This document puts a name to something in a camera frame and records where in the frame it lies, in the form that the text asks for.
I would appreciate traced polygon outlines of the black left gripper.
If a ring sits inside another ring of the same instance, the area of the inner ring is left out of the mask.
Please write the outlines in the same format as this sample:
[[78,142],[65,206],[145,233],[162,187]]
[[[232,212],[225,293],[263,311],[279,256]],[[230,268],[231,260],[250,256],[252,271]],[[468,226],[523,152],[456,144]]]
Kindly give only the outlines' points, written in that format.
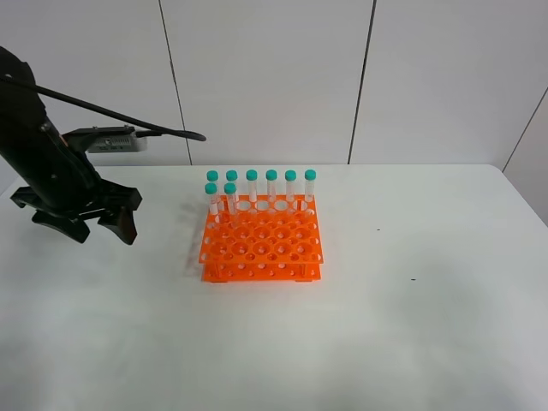
[[39,210],[32,217],[35,224],[83,244],[90,235],[84,221],[96,219],[126,245],[134,244],[133,214],[142,202],[137,188],[101,178],[82,155],[60,147],[29,150],[16,157],[15,165],[27,185],[10,198],[20,208]]

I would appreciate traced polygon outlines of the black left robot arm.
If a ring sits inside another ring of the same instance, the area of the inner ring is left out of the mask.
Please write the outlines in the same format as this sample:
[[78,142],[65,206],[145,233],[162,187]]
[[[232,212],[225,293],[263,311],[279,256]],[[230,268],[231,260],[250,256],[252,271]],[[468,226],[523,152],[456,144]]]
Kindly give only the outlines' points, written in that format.
[[137,230],[133,213],[142,201],[136,188],[102,179],[84,149],[71,146],[47,116],[33,90],[30,66],[1,50],[1,155],[26,182],[11,196],[32,207],[35,224],[83,243],[88,219],[109,229],[128,245]]

